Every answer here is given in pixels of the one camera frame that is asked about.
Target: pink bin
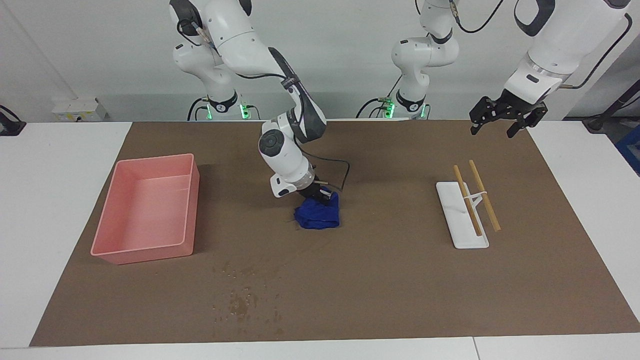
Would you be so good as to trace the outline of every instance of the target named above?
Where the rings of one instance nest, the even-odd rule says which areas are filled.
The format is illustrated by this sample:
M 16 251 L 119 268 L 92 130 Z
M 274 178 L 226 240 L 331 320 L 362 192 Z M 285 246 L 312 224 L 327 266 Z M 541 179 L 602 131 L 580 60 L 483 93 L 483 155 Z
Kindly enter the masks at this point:
M 119 265 L 191 255 L 199 184 L 193 154 L 119 161 L 91 255 Z

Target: green light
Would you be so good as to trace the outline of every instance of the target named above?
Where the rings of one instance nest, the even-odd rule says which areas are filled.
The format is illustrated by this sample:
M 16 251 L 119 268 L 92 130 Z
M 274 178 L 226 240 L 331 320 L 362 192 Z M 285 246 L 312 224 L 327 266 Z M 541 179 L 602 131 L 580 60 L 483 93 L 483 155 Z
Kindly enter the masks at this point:
M 394 111 L 396 110 L 396 104 L 390 102 L 387 105 L 387 110 L 385 111 L 385 117 L 387 119 L 391 119 L 392 117 L 394 117 Z
M 251 118 L 251 112 L 243 104 L 240 104 L 240 113 L 242 114 L 242 119 L 243 120 Z

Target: blue towel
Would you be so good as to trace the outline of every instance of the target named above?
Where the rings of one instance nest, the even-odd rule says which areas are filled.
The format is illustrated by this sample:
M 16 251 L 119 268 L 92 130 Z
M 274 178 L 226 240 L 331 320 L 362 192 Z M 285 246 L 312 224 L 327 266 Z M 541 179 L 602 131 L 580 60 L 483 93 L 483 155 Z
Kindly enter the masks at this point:
M 338 193 L 331 195 L 329 204 L 324 205 L 318 200 L 307 198 L 302 205 L 296 209 L 294 217 L 298 224 L 305 229 L 328 229 L 340 226 Z

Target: wooden dowel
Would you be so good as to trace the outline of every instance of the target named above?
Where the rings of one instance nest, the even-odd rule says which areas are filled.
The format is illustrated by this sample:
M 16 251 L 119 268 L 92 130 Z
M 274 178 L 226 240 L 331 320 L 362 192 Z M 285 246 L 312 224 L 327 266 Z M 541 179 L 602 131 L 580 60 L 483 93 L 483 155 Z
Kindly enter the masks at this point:
M 469 213 L 469 217 L 471 218 L 471 224 L 474 225 L 474 230 L 476 230 L 476 236 L 482 236 L 482 230 L 480 230 L 480 224 L 478 224 L 478 220 L 476 219 L 476 212 L 474 211 L 474 207 L 471 205 L 471 200 L 468 198 L 469 192 L 467 191 L 467 188 L 465 188 L 464 181 L 462 181 L 460 168 L 458 168 L 457 165 L 453 165 L 453 172 L 456 174 L 456 179 L 458 180 L 458 186 L 460 187 L 460 192 L 462 193 L 462 197 L 465 198 L 465 205 L 467 206 L 467 212 Z
M 478 169 L 476 168 L 476 163 L 473 160 L 469 160 L 469 165 L 471 166 L 471 171 L 474 173 L 474 177 L 476 178 L 476 184 L 481 192 L 485 192 L 484 184 L 482 183 L 482 179 L 480 178 L 480 173 L 478 173 Z M 491 225 L 493 226 L 493 230 L 498 232 L 502 230 L 500 227 L 500 223 L 498 222 L 498 217 L 495 216 L 495 211 L 493 210 L 493 206 L 491 205 L 491 200 L 489 200 L 489 195 L 487 193 L 482 194 L 482 199 L 484 202 L 484 208 L 486 209 L 487 214 L 489 214 L 489 219 L 491 220 Z

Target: brown table mat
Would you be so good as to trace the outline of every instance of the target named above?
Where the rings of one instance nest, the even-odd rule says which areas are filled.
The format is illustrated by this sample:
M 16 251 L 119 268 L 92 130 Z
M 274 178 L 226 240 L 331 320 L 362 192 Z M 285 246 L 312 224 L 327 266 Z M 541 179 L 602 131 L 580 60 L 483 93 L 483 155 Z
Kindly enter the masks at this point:
M 91 257 L 108 180 L 31 346 L 640 332 L 531 137 L 508 126 L 330 123 L 305 148 L 352 163 L 342 225 L 309 231 L 299 195 L 271 194 L 260 124 L 135 123 L 119 160 L 195 154 L 195 253 Z M 484 250 L 453 247 L 435 189 L 457 163 L 474 191 L 469 159 L 504 228 Z M 341 164 L 314 163 L 341 181 Z

